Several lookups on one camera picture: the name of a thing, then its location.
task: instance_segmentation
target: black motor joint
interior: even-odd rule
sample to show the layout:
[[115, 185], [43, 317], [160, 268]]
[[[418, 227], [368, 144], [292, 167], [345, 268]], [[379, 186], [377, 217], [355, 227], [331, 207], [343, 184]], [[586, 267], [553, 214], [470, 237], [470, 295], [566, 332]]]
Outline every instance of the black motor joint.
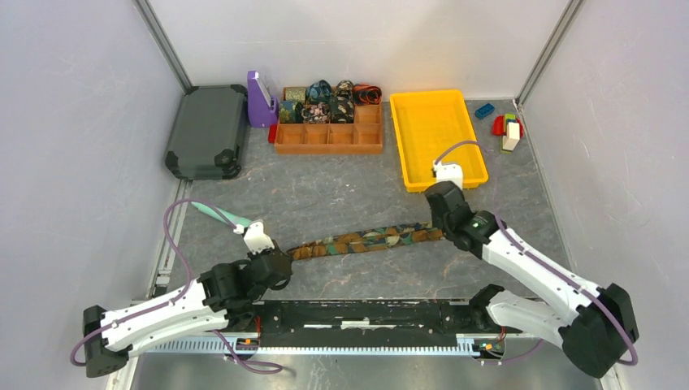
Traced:
[[227, 310], [230, 328], [242, 330], [254, 319], [252, 303], [268, 290], [287, 287], [292, 277], [292, 258], [275, 244], [249, 259], [217, 264], [198, 278], [206, 299], [203, 304], [214, 312]]
[[[615, 283], [598, 288], [598, 300], [620, 323], [632, 343], [639, 339], [634, 309], [629, 293]], [[602, 378], [626, 353], [628, 348], [617, 329], [593, 303], [580, 306], [579, 316], [567, 327], [558, 329], [562, 352], [581, 371]]]
[[459, 250], [481, 258], [483, 246], [498, 230], [495, 215], [485, 210], [471, 211], [462, 190], [451, 181], [433, 184], [424, 195], [431, 207], [433, 226], [442, 229], [445, 238]]

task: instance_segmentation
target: patterned cloth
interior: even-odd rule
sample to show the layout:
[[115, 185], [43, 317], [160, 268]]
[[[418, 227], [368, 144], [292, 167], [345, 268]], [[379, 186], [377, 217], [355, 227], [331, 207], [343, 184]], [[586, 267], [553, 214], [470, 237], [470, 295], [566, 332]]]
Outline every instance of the patterned cloth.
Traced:
[[442, 230], [432, 227], [430, 222], [406, 223], [326, 237], [292, 248], [287, 254], [294, 260], [303, 260], [335, 254], [360, 254], [442, 238]]
[[365, 106], [368, 104], [380, 104], [380, 97], [383, 93], [380, 88], [375, 85], [356, 84], [354, 85], [354, 103], [357, 106]]
[[333, 124], [354, 123], [354, 83], [342, 80], [335, 88], [335, 94], [330, 98], [330, 122]]
[[335, 87], [335, 96], [342, 96], [344, 98], [351, 98], [354, 90], [354, 83], [349, 80], [342, 80], [337, 83]]
[[304, 105], [300, 102], [290, 102], [285, 100], [280, 102], [279, 119], [281, 124], [301, 124], [304, 119], [301, 117], [301, 112], [304, 110]]
[[306, 102], [309, 104], [328, 103], [332, 96], [332, 87], [325, 80], [313, 83], [306, 89]]
[[333, 96], [330, 98], [330, 123], [354, 123], [354, 101], [351, 97]]
[[305, 124], [326, 124], [330, 116], [330, 107], [325, 103], [309, 106], [303, 110]]
[[284, 89], [284, 100], [306, 103], [306, 87], [287, 87]]

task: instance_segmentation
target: wooden organizer box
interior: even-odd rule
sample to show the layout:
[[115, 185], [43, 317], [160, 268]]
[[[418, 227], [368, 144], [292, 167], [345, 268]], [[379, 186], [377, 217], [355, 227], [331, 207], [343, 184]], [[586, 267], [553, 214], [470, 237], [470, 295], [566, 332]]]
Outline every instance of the wooden organizer box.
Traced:
[[354, 107], [354, 123], [278, 123], [279, 154], [383, 153], [383, 108]]

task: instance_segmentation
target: white block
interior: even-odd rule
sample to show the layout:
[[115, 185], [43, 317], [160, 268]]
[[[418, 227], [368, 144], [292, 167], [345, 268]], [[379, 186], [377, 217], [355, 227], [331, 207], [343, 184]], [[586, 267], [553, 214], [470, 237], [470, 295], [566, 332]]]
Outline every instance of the white block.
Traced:
[[512, 151], [519, 142], [519, 123], [507, 123], [507, 131], [502, 136], [502, 149]]
[[437, 163], [433, 166], [435, 172], [435, 182], [452, 181], [459, 189], [462, 189], [462, 182], [464, 181], [464, 172], [462, 167], [456, 163], [443, 164]]

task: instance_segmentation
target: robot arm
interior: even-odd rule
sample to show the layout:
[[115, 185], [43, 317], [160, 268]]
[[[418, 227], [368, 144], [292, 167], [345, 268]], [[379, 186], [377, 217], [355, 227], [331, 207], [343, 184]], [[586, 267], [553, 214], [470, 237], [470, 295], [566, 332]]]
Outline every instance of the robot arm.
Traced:
[[[500, 286], [489, 285], [474, 296], [470, 305], [483, 311], [493, 322], [521, 329], [556, 345], [579, 369], [597, 378], [613, 366], [627, 347], [612, 323], [581, 293], [582, 290], [588, 291], [613, 313], [632, 342], [638, 339], [631, 299], [624, 289], [616, 284], [601, 288], [573, 274], [507, 227], [507, 233], [524, 247], [518, 250], [500, 230], [493, 214], [471, 211], [454, 180], [439, 178], [425, 195], [431, 207], [433, 225], [442, 228], [445, 237], [458, 249], [506, 271], [544, 300], [544, 303], [530, 301]], [[570, 287], [527, 257], [527, 252], [567, 275], [581, 288]]]
[[[263, 232], [260, 221], [237, 233], [244, 235], [249, 259], [218, 264], [202, 273], [177, 302], [172, 298], [181, 289], [124, 309], [106, 311], [95, 305], [84, 310], [84, 335], [110, 325], [84, 344], [86, 376], [108, 375], [129, 358], [183, 336], [247, 328], [254, 321], [252, 303], [267, 289], [280, 290], [289, 283], [292, 258]], [[165, 302], [167, 306], [153, 309]], [[131, 318], [137, 313], [144, 315]]]

